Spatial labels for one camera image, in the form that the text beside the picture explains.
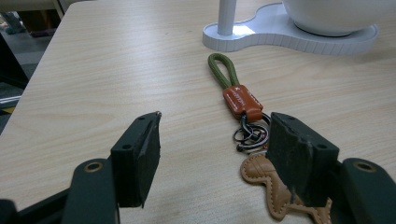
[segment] dark floor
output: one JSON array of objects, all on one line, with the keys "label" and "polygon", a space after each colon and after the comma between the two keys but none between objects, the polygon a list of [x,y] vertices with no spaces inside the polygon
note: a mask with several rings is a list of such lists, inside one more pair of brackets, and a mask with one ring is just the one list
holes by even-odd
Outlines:
[{"label": "dark floor", "polygon": [[[8,43],[26,76],[30,78],[35,72],[44,51],[50,43],[51,36],[34,38],[29,36],[26,32],[15,35],[8,35],[4,31],[0,33]],[[22,89],[0,82],[0,98],[22,95],[22,93]],[[0,134],[4,130],[10,117],[11,115],[8,113],[0,111]]]}]

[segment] wooden table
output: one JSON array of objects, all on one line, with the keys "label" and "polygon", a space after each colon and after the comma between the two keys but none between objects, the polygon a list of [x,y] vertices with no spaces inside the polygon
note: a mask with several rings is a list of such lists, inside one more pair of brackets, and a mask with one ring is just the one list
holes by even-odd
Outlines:
[{"label": "wooden table", "polygon": [[[274,1],[238,1],[236,19]],[[132,121],[160,110],[162,157],[145,208],[122,223],[277,223],[262,186],[245,183],[238,127],[202,44],[217,1],[72,5],[0,137],[0,198],[22,209],[68,188],[74,169],[106,158]],[[373,48],[320,56],[275,46],[226,53],[264,112],[292,115],[396,178],[396,15]],[[310,223],[301,214],[282,223]]]}]

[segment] metal key ring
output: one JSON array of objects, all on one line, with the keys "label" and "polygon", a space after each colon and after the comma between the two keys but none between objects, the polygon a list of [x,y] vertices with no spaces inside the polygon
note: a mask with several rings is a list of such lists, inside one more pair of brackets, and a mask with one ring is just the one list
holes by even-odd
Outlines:
[{"label": "metal key ring", "polygon": [[[266,115],[265,113],[262,113],[262,120],[268,125],[268,127],[271,124],[271,118]],[[248,117],[247,115],[243,115],[241,117],[241,127],[242,129],[246,132],[246,133],[250,133],[249,129],[248,129]],[[259,138],[259,136],[255,135],[254,133],[252,133],[254,138]]]},{"label": "metal key ring", "polygon": [[263,147],[267,143],[267,141],[269,139],[268,130],[265,127],[263,127],[263,126],[256,125],[256,124],[249,124],[248,126],[251,126],[250,128],[252,128],[254,130],[253,132],[259,131],[261,133],[260,134],[260,139],[248,139],[247,140],[247,141],[252,141],[252,143],[247,143],[247,141],[240,142],[236,146],[236,149],[238,151],[245,151],[247,153],[250,153],[250,152],[253,152],[253,151],[257,151],[257,150],[261,150],[261,147]]},{"label": "metal key ring", "polygon": [[[251,129],[251,131],[250,132],[248,132],[249,133],[249,135],[248,135],[248,137],[245,137],[245,131],[242,129],[242,128],[238,128],[234,133],[233,133],[233,140],[235,141],[235,142],[246,142],[247,140],[250,140],[251,139],[251,135],[253,134],[253,129],[252,128],[250,128]],[[237,134],[239,134],[239,133],[242,133],[243,135],[244,135],[244,138],[242,138],[242,139],[238,139],[237,137],[236,137],[236,135]]]},{"label": "metal key ring", "polygon": [[253,131],[250,130],[251,128],[249,129],[248,117],[246,115],[243,115],[241,117],[241,128],[240,129],[242,129],[242,131],[244,133],[249,133],[250,139],[256,139],[256,140],[260,139],[260,137],[257,134],[255,134]]}]

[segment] white bowl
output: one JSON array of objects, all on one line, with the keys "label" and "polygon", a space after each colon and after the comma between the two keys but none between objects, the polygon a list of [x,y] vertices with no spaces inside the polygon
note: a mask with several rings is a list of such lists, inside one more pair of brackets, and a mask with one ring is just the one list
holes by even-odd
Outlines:
[{"label": "white bowl", "polygon": [[396,0],[282,0],[294,23],[316,35],[343,36],[373,25]]}]

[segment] stitched leather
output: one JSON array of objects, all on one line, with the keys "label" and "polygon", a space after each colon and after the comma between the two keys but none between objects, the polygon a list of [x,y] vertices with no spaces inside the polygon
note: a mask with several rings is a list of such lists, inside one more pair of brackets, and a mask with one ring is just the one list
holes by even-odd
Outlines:
[{"label": "stitched leather", "polygon": [[240,120],[244,114],[249,123],[262,119],[262,105],[244,85],[224,89],[223,97],[236,119]]},{"label": "stitched leather", "polygon": [[249,184],[264,184],[267,207],[273,218],[282,220],[289,210],[310,215],[317,224],[330,224],[329,199],[326,207],[305,207],[296,196],[291,202],[291,193],[280,180],[274,165],[263,154],[250,155],[241,165],[241,175]]}]

